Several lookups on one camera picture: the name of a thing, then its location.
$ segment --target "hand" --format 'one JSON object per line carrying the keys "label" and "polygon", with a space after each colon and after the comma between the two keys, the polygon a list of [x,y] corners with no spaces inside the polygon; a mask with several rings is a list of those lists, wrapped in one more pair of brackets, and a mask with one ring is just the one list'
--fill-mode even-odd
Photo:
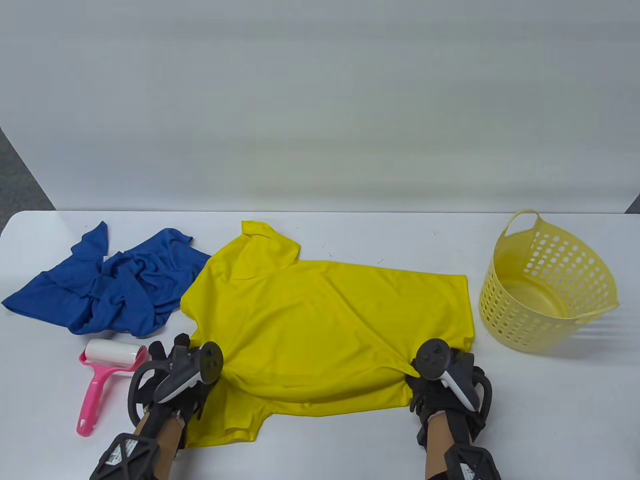
{"label": "hand", "polygon": [[[182,333],[174,339],[173,348],[169,352],[168,357],[164,351],[162,342],[153,342],[149,346],[148,350],[153,362],[169,362],[173,358],[176,347],[187,348],[191,354],[197,351],[197,348],[189,348],[190,344],[191,341],[189,339],[189,335]],[[138,389],[135,395],[135,403],[141,403],[145,409],[149,409],[153,405],[154,392],[156,391],[156,388],[168,375],[168,371],[156,369],[154,371],[154,375]],[[194,414],[197,413],[198,418],[202,414],[202,408],[204,407],[205,400],[214,385],[215,383],[205,385],[202,382],[198,382],[194,387],[187,388],[178,396],[169,400],[167,404],[174,410],[180,411],[180,416],[184,419],[185,425],[187,425]]]}
{"label": "hand", "polygon": [[430,416],[440,411],[456,411],[463,413],[472,440],[475,440],[480,431],[484,428],[486,416],[491,406],[492,389],[491,383],[484,375],[484,371],[477,366],[473,366],[471,372],[471,381],[475,387],[478,383],[482,384],[484,390],[484,398],[480,412],[472,412],[468,410],[462,402],[456,397],[456,394],[450,389],[442,385],[440,380],[427,380],[423,377],[416,378],[407,375],[405,381],[413,391],[413,398],[410,405],[411,412],[414,412],[420,418],[422,430],[418,434],[418,443],[424,445],[426,442],[426,430]]}

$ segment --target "blue cloth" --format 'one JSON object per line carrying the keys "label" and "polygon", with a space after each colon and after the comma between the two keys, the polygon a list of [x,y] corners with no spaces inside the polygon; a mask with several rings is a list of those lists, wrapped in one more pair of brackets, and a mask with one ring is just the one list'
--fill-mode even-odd
{"label": "blue cloth", "polygon": [[102,330],[146,337],[180,307],[209,256],[166,228],[106,262],[107,224],[71,247],[71,256],[40,273],[2,304],[12,312],[66,326],[77,335]]}

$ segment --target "white wall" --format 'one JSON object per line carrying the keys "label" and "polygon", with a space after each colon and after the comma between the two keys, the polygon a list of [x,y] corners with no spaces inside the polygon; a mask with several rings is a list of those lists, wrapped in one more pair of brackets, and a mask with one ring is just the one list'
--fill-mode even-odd
{"label": "white wall", "polygon": [[0,125],[60,209],[624,211],[631,0],[4,0]]}

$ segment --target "yellow laundry basket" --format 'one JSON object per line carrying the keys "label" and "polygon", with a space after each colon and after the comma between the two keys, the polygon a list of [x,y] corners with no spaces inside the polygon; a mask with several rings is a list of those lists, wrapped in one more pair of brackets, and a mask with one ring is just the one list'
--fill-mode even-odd
{"label": "yellow laundry basket", "polygon": [[[519,215],[532,229],[507,235]],[[539,352],[618,307],[616,284],[602,259],[533,210],[516,213],[493,251],[480,294],[489,332],[515,350]]]}

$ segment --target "forearm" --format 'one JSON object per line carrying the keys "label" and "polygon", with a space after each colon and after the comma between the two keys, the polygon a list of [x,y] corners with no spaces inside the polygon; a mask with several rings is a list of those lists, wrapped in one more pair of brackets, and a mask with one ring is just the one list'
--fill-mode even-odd
{"label": "forearm", "polygon": [[453,446],[453,443],[447,415],[444,412],[434,415],[429,420],[429,428],[427,429],[426,478],[429,479],[447,471],[444,454]]}
{"label": "forearm", "polygon": [[[148,414],[146,414],[138,424],[138,427],[136,428],[136,435],[139,435],[142,431],[142,427],[145,425],[147,417]],[[178,451],[178,444],[180,443],[180,436],[182,435],[183,428],[184,423],[182,419],[171,417],[164,423],[160,433],[156,437],[156,440],[160,445],[160,459],[154,468],[154,475],[157,480],[169,479],[171,465],[173,464],[175,453]]]}

